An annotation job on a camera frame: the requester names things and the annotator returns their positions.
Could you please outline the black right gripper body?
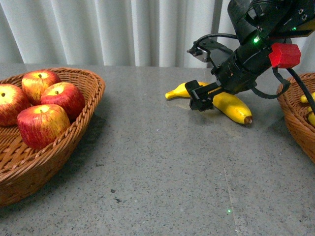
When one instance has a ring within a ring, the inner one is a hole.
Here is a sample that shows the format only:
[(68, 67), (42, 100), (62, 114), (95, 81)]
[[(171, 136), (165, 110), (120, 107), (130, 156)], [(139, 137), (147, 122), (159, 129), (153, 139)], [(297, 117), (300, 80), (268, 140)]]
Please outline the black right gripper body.
[(211, 73), (220, 86), (231, 94), (237, 94), (255, 87), (258, 76), (271, 67), (269, 54), (271, 46), (262, 40), (253, 40), (239, 46), (219, 67)]

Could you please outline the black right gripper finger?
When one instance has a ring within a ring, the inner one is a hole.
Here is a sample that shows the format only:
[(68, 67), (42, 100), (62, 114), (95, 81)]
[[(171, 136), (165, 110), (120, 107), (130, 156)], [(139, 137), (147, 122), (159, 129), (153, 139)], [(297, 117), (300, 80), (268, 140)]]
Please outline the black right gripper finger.
[(202, 86), (197, 80), (193, 80), (185, 83), (185, 88), (190, 96), (190, 108), (201, 112), (212, 110), (214, 96), (223, 92), (223, 88), (216, 82)]

